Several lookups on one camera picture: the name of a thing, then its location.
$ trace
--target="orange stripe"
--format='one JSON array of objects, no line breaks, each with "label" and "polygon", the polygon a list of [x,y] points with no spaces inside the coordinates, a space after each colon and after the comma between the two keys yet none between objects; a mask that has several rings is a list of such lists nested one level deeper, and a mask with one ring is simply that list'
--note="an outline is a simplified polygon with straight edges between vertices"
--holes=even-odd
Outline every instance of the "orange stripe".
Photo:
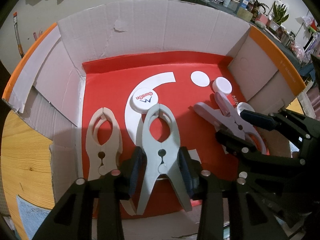
[{"label": "orange stripe", "polygon": [[296,97],[300,94],[305,89],[306,85],[298,71],[294,68],[283,52],[255,26],[250,28],[249,36],[260,46],[261,49],[263,49],[263,51],[276,65],[294,96]]},{"label": "orange stripe", "polygon": [[23,67],[25,66],[25,64],[27,63],[27,61],[29,60],[30,56],[32,55],[32,53],[36,50],[36,48],[39,46],[39,44],[44,40],[44,38],[57,26],[57,23],[52,24],[36,41],[34,44],[32,44],[32,46],[30,47],[30,49],[26,52],[26,54],[24,55],[24,57],[20,60],[19,64],[17,65],[17,67],[15,68],[15,70],[13,71],[7,86],[4,89],[3,95],[2,95],[2,99],[4,99],[5,101],[9,101],[10,95],[12,93],[12,89],[18,79],[18,76],[20,75]]}]

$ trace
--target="pink curtain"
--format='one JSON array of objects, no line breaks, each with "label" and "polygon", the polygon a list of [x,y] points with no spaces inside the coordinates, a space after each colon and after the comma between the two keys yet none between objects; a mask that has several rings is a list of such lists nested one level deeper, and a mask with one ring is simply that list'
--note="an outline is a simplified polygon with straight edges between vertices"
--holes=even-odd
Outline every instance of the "pink curtain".
[{"label": "pink curtain", "polygon": [[307,92],[308,98],[310,99],[311,105],[316,113],[316,119],[320,121],[320,93],[319,88],[311,88]]}]

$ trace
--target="cluttered shelf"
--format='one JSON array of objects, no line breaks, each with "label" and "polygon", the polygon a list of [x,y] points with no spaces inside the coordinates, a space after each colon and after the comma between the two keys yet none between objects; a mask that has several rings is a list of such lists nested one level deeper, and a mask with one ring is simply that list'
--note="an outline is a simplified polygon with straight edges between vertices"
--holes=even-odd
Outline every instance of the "cluttered shelf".
[{"label": "cluttered shelf", "polygon": [[[213,2],[211,0],[181,0],[181,1],[205,5],[205,6],[212,7],[212,8],[215,8],[217,10],[226,12],[226,13],[231,14],[233,16],[239,17],[233,9],[231,9],[229,7],[225,7],[220,3],[215,3],[215,2]],[[271,34],[270,32],[268,32],[266,30],[261,30],[261,31],[269,39],[271,39],[273,41],[273,43],[284,53],[284,55],[290,60],[292,65],[297,70],[300,70],[301,64],[300,64],[299,60],[294,56],[294,54],[288,48],[286,48],[277,38],[275,38],[273,34]]]}]

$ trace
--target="screw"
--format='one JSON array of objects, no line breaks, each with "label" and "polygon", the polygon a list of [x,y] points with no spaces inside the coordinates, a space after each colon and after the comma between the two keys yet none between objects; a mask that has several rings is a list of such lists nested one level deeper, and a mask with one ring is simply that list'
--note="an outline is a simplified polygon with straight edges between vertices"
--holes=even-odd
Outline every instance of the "screw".
[{"label": "screw", "polygon": [[201,175],[202,175],[202,176],[208,177],[208,176],[210,176],[210,174],[211,174],[210,171],[207,171],[207,170],[202,170],[202,171],[201,171]]},{"label": "screw", "polygon": [[247,177],[248,177],[248,173],[246,173],[245,171],[241,171],[239,173],[239,178],[246,179]]},{"label": "screw", "polygon": [[237,179],[237,182],[241,185],[244,185],[245,184],[245,179],[244,178],[238,178]]},{"label": "screw", "polygon": [[84,178],[79,178],[79,179],[76,180],[76,184],[77,185],[83,185],[84,183],[85,183]]},{"label": "screw", "polygon": [[121,174],[121,171],[119,171],[119,170],[112,170],[111,171],[112,176],[119,176],[120,174]]},{"label": "screw", "polygon": [[249,149],[248,149],[247,147],[243,147],[243,148],[241,149],[241,151],[242,151],[243,153],[248,153],[248,152],[249,152]]}]

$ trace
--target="blue cloth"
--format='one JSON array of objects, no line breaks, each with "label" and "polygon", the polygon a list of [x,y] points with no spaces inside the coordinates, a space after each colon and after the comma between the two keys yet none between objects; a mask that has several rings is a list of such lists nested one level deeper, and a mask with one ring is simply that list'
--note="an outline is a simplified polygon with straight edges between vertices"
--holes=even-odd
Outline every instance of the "blue cloth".
[{"label": "blue cloth", "polygon": [[17,203],[24,230],[31,240],[51,210],[35,206],[19,196]]}]

